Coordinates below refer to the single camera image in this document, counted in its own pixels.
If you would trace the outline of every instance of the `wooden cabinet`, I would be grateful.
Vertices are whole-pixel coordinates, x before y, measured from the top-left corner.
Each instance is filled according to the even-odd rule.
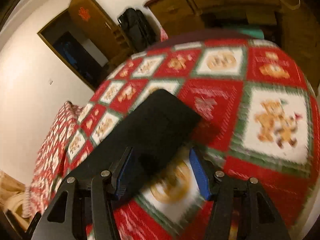
[[[194,14],[186,0],[161,0],[151,5],[150,9],[163,24]]]
[[[294,5],[297,0],[286,0]],[[320,82],[320,25],[301,1],[297,10],[288,9],[280,0],[150,0],[145,4],[157,17],[168,36],[203,29],[205,14],[219,19],[254,19],[255,24],[276,26],[281,32],[282,49],[302,69],[317,93]]]

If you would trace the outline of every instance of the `gingerbread pattern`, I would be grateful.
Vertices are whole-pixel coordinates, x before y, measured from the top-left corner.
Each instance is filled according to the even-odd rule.
[[[207,66],[211,70],[220,70],[234,68],[236,59],[231,51],[219,52],[215,55],[210,55],[207,59]]]
[[[288,71],[277,64],[265,64],[260,67],[260,72],[262,75],[269,75],[274,78],[290,78]]]
[[[261,125],[260,133],[257,138],[261,142],[274,142],[273,134],[280,137],[276,140],[277,145],[283,148],[283,143],[288,142],[292,147],[297,145],[297,139],[292,138],[292,134],[298,130],[297,120],[300,115],[285,116],[282,104],[277,100],[266,100],[261,102],[265,112],[255,114],[255,122]],[[275,124],[279,123],[281,128],[275,129]]]

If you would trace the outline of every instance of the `patterned blanket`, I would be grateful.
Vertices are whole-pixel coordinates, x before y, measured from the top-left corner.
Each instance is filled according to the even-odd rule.
[[[37,212],[42,214],[57,192],[63,176],[65,148],[76,131],[75,125],[82,109],[67,101],[56,115],[38,151],[34,176],[31,185],[26,189],[24,217],[33,217]]]
[[[53,197],[62,177],[160,88],[203,117],[192,139],[206,158],[230,176],[258,178],[288,228],[294,225],[319,174],[319,113],[300,68],[264,40],[207,40],[133,55],[81,112],[65,157],[50,166],[62,165],[63,172],[43,182],[36,206],[43,211],[42,200]],[[202,239],[211,209],[199,194],[184,147],[114,215],[121,239]],[[87,232],[93,239],[91,226]]]

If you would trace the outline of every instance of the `black bag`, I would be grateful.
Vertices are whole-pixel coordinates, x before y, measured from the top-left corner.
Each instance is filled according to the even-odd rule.
[[[156,42],[156,34],[142,11],[128,8],[118,17],[118,22],[138,52]]]

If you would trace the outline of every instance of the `white wall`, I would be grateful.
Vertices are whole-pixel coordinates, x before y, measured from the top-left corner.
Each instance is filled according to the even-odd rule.
[[[146,0],[96,0],[116,21]],[[0,169],[29,184],[36,153],[62,104],[85,105],[93,92],[44,44],[37,32],[68,7],[49,0],[35,10],[0,51]]]

